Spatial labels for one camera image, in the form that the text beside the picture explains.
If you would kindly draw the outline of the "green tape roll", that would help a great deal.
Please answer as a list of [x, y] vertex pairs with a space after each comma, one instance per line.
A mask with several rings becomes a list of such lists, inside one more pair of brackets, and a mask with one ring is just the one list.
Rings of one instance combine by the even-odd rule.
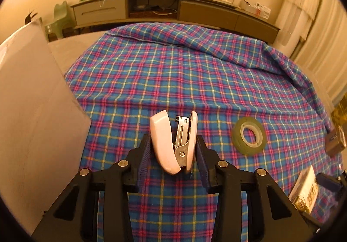
[[232, 128], [232, 144], [245, 156], [261, 153], [267, 145], [265, 128], [253, 117], [239, 119]]

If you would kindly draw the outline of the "green plastic chair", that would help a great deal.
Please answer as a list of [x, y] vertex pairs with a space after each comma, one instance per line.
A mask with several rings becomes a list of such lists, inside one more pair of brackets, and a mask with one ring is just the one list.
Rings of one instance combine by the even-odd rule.
[[73, 29], [75, 27], [75, 20], [71, 8], [67, 1], [63, 1], [61, 4], [56, 4], [54, 7], [54, 20], [51, 23], [45, 25], [46, 37], [49, 39], [49, 35], [54, 34], [57, 39], [63, 39], [63, 30]]

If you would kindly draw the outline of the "brown tin box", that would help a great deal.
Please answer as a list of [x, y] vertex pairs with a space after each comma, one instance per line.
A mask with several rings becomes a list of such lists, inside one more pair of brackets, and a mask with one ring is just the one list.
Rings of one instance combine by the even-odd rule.
[[325, 152], [329, 157], [335, 157], [346, 148], [344, 128], [337, 126], [325, 139]]

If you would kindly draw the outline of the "white foam storage box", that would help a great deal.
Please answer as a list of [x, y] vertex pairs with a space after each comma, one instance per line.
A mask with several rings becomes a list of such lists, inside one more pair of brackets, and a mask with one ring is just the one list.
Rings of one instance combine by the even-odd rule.
[[28, 234], [77, 174], [91, 119], [33, 21], [1, 44], [1, 198]]

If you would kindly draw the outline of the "white stapler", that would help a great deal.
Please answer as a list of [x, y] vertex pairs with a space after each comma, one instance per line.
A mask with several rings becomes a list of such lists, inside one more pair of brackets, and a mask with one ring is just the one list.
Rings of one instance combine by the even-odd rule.
[[190, 174], [195, 153], [198, 115], [192, 111], [189, 117], [176, 116], [176, 139], [167, 111], [162, 110], [150, 118], [150, 133], [156, 159], [165, 172], [176, 175], [181, 171]]

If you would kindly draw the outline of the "long grey TV cabinet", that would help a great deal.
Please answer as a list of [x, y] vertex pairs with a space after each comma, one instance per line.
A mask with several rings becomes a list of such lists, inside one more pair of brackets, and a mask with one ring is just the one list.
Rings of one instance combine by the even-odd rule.
[[72, 6], [78, 29], [135, 22], [200, 25], [272, 44], [279, 28], [221, 0], [85, 0]]

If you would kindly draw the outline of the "white tissue pack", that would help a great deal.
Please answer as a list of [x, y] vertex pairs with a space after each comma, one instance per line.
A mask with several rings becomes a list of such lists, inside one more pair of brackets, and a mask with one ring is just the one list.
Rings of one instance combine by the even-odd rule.
[[298, 211], [311, 214], [318, 197], [319, 187], [313, 166], [300, 172], [289, 195], [289, 199]]

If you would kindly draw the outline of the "white curtain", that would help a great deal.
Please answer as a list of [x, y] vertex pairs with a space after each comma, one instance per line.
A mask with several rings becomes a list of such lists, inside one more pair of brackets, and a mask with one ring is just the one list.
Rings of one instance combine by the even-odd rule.
[[346, 10], [340, 0], [283, 0], [274, 47], [309, 70], [333, 103], [346, 93]]

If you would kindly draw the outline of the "blue plaid tablecloth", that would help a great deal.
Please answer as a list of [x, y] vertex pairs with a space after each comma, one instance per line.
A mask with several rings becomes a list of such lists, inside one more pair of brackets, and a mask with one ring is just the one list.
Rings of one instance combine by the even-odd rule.
[[[125, 158], [166, 110], [198, 115], [208, 148], [236, 168], [264, 168], [289, 194], [309, 167], [340, 175], [342, 157], [325, 153], [333, 125], [313, 82], [266, 43], [195, 25], [136, 23], [104, 33], [66, 72], [91, 118], [81, 167], [103, 170]], [[267, 145], [245, 156], [231, 132], [243, 117], [265, 128]]]

